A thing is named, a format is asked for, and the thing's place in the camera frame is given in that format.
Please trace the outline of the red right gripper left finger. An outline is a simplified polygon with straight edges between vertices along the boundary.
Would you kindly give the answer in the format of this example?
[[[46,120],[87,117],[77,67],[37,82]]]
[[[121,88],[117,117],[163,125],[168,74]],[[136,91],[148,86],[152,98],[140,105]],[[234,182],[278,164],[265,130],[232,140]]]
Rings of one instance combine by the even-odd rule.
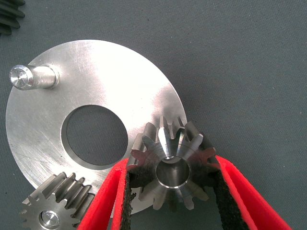
[[[131,192],[127,163],[124,159],[113,166],[77,229],[106,230],[110,219],[112,230],[130,229],[131,202],[136,194]]]

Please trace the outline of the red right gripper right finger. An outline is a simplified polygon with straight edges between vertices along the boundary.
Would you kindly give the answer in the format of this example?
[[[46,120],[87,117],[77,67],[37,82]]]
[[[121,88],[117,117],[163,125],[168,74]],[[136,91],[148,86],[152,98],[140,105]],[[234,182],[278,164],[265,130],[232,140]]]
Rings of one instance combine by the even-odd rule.
[[[291,229],[233,163],[216,158],[221,170],[214,192],[224,230]]]

